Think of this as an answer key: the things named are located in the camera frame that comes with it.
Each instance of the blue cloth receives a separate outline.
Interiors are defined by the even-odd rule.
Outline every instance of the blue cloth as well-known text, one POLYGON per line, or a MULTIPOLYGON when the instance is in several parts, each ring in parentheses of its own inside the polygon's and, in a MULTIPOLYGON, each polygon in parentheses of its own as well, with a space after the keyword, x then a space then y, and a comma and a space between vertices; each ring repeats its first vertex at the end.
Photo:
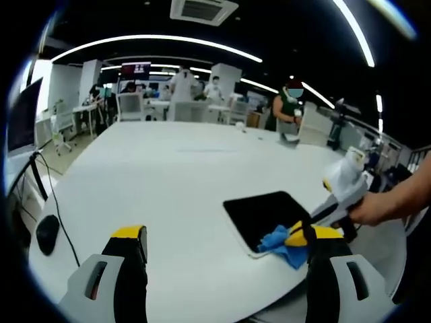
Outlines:
POLYGON ((276 227, 273 233, 267 234, 257 246, 259 252, 273 252, 283 257, 283 259, 293 268, 299 269, 307 260, 307 247, 287 247, 284 241, 289 237, 289 230, 283 225, 276 227))

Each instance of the white chair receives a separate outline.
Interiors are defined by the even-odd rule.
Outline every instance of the white chair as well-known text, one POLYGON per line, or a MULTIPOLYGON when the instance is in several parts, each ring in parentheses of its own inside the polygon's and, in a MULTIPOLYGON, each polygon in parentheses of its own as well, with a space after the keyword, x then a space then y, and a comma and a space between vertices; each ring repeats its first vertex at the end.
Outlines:
POLYGON ((144 120, 142 93, 122 93, 117 95, 118 121, 144 120))
POLYGON ((177 102, 174 107, 174 121, 205 122, 208 104, 205 102, 177 102))
POLYGON ((55 151, 60 156, 60 149, 63 147, 68 148, 69 152, 72 151, 72 146, 76 146, 74 141, 66 141, 64 133, 66 130, 71 130, 73 127, 73 107, 62 102, 57 104, 57 113, 51 117, 53 141, 55 151))
POLYGON ((248 114, 253 108, 245 102, 235 102, 231 111, 228 114, 228 124, 236 124, 237 122, 247 123, 248 114))

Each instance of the ceiling light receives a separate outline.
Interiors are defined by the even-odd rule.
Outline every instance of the ceiling light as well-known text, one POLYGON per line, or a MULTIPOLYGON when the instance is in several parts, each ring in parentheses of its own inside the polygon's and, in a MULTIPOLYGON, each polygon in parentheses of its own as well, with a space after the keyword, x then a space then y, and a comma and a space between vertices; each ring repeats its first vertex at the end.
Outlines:
POLYGON ((302 85, 304 86, 304 89, 307 89, 308 91, 310 91, 311 93, 313 93, 316 97, 318 97, 319 99, 321 99, 322 101, 324 101, 324 103, 326 103, 330 108, 335 109, 335 106, 332 103, 330 103, 330 101, 328 99, 326 99, 323 95, 321 95, 320 93, 318 93, 318 91, 316 91, 315 89, 313 89, 312 87, 310 87, 305 82, 302 82, 302 85))
POLYGON ((175 75, 173 72, 150 72, 150 75, 175 75))
POLYGON ((359 45, 361 46, 362 52, 364 53, 366 62, 369 67, 374 67, 374 59, 372 58, 371 50, 366 42, 364 33, 361 30, 361 27, 359 27, 358 22, 356 21, 355 17, 353 16, 352 12, 348 8, 348 6, 344 3, 343 0, 333 0, 334 4, 340 9, 344 17, 346 18, 347 22, 349 23, 350 27, 352 28, 353 32, 355 33, 356 38, 358 39, 359 45))
POLYGON ((121 65, 115 65, 115 66, 102 67, 100 70, 106 71, 107 69, 120 69, 120 68, 121 68, 121 65))
POLYGON ((210 69, 198 69, 197 67, 191 67, 190 70, 195 72, 208 73, 208 74, 212 73, 210 69))
POLYGON ((376 95, 376 101, 377 101, 377 111, 382 113, 383 112, 383 102, 382 102, 382 96, 376 95))
POLYGON ((380 133, 382 133, 382 132, 383 132, 383 119, 379 119, 379 120, 378 120, 378 131, 379 131, 380 133))
POLYGON ((233 52, 234 54, 246 57, 248 59, 251 59, 252 61, 262 63, 262 59, 259 57, 253 56, 249 53, 243 52, 241 50, 225 46, 222 44, 217 44, 216 42, 209 42, 207 40, 202 39, 196 39, 196 38, 190 38, 190 37, 182 37, 182 36, 169 36, 169 35, 128 35, 128 36, 119 36, 119 37, 112 37, 112 38, 105 38, 101 40, 97 40, 95 42, 89 42, 87 44, 72 48, 70 50, 65 51, 64 53, 61 53, 60 55, 57 55, 53 59, 51 59, 51 62, 55 62, 64 56, 67 56, 73 52, 77 52, 81 49, 85 49, 88 47, 100 45, 100 44, 106 44, 107 42, 118 42, 120 40, 137 40, 137 39, 159 39, 159 40, 176 40, 179 42, 192 42, 194 44, 200 44, 204 46, 210 46, 215 47, 218 49, 226 50, 228 52, 233 52))
POLYGON ((169 65, 169 64, 151 64, 151 67, 165 67, 167 69, 179 69, 180 65, 169 65))
POLYGON ((248 84, 260 87, 261 89, 266 89, 267 91, 270 91, 270 92, 278 94, 278 91, 276 89, 271 89, 270 87, 268 87, 266 85, 262 85, 260 83, 250 81, 249 79, 241 79, 241 82, 248 83, 248 84))
POLYGON ((413 40, 418 36, 415 28, 403 15, 402 11, 389 0, 368 0, 368 2, 379 10, 406 38, 413 40))
POLYGON ((183 61, 193 61, 193 62, 199 62, 203 64, 210 64, 214 65, 213 62, 209 61, 203 61, 201 59, 191 59, 190 57, 180 57, 180 56, 166 56, 166 55, 135 55, 135 56, 119 56, 119 57, 113 57, 111 59, 104 59, 105 62, 111 62, 111 61, 120 61, 125 59, 176 59, 176 60, 183 60, 183 61))

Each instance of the computer mouse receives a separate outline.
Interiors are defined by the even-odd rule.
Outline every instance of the computer mouse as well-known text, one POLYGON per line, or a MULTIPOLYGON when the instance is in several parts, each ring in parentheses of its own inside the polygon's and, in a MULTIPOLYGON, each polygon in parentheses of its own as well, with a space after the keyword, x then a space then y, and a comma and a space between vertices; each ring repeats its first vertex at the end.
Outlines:
POLYGON ((36 228, 36 239, 38 240, 40 251, 45 256, 53 253, 60 223, 54 215, 47 215, 36 228))

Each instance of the white table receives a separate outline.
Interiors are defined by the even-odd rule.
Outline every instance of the white table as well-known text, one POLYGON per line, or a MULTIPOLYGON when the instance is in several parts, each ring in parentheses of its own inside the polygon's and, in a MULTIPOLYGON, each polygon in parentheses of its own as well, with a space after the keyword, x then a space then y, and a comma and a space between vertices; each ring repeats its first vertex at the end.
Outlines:
MULTIPOLYGON (((216 124, 112 125, 55 188, 79 259, 100 253, 118 228, 141 223, 148 229, 148 322, 236 322, 267 307, 305 278, 306 266, 295 271, 273 254, 248 256, 222 203, 284 190, 312 211, 328 196, 324 167, 341 157, 277 140, 277 133, 216 124)), ((56 213, 52 197, 43 213, 56 213)), ((64 233, 49 257, 33 239, 29 263, 58 302, 76 269, 64 233)))
POLYGON ((226 111, 230 111, 230 108, 227 106, 218 106, 217 104, 210 104, 208 106, 208 109, 210 110, 217 110, 220 112, 226 112, 226 111))
POLYGON ((209 111, 209 113, 211 113, 211 112, 217 112, 217 113, 218 113, 217 120, 219 120, 219 119, 220 119, 220 116, 221 116, 223 113, 226 113, 226 112, 229 112, 229 111, 230 111, 230 108, 229 108, 229 107, 227 107, 227 106, 219 106, 219 105, 217 105, 217 104, 210 104, 210 105, 208 106, 208 111, 209 111))
POLYGON ((89 118, 88 123, 90 124, 90 136, 91 136, 91 138, 93 138, 93 121, 92 121, 91 111, 96 109, 97 105, 101 102, 103 102, 103 100, 99 100, 99 101, 94 102, 93 104, 90 104, 88 106, 76 106, 75 108, 73 108, 73 113, 80 113, 80 112, 88 111, 88 118, 89 118))
POLYGON ((51 128, 51 114, 46 111, 36 116, 34 124, 34 139, 37 148, 42 148, 53 138, 53 130, 51 128))

